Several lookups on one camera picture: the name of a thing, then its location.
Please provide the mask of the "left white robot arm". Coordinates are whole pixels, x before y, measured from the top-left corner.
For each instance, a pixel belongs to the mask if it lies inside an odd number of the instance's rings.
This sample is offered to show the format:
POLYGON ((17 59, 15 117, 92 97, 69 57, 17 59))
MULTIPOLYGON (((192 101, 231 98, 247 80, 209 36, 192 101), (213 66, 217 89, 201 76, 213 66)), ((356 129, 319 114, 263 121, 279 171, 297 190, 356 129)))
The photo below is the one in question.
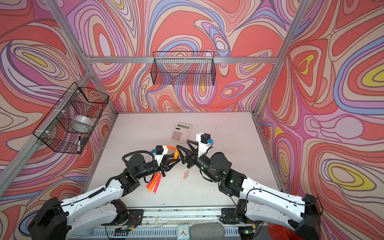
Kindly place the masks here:
POLYGON ((178 152, 134 151, 123 155, 126 168, 105 185, 82 195, 44 203, 28 226, 33 240, 67 240, 73 235, 103 224, 124 225, 130 218, 121 198, 140 186, 140 179, 164 175, 181 161, 178 152))

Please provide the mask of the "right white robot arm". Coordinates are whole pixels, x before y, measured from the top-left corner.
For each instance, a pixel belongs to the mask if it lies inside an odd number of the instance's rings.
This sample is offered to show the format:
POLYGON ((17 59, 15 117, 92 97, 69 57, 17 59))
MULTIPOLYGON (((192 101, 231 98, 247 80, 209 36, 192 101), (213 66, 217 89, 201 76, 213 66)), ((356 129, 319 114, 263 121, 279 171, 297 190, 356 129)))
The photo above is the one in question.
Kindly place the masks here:
POLYGON ((233 170, 224 153, 209 157, 213 141, 187 141, 188 147, 178 145, 177 151, 187 168, 196 166, 202 176, 218 183, 218 189, 228 197, 239 199, 237 208, 249 221, 264 221, 291 229, 304 240, 321 238, 319 198, 306 194, 294 196, 266 187, 233 170))

